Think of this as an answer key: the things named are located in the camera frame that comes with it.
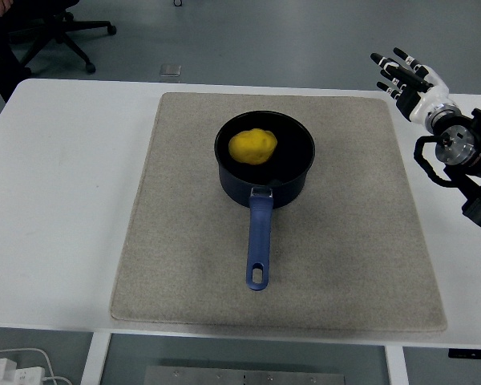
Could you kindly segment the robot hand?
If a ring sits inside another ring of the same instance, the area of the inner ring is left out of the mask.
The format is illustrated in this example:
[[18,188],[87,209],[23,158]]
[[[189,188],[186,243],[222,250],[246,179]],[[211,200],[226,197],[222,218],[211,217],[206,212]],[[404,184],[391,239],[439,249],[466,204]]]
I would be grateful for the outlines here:
[[427,118],[442,105],[454,105],[449,89],[429,66],[400,48],[393,49],[396,59],[372,53],[371,60],[386,81],[377,87],[395,100],[397,109],[410,122],[426,125]]

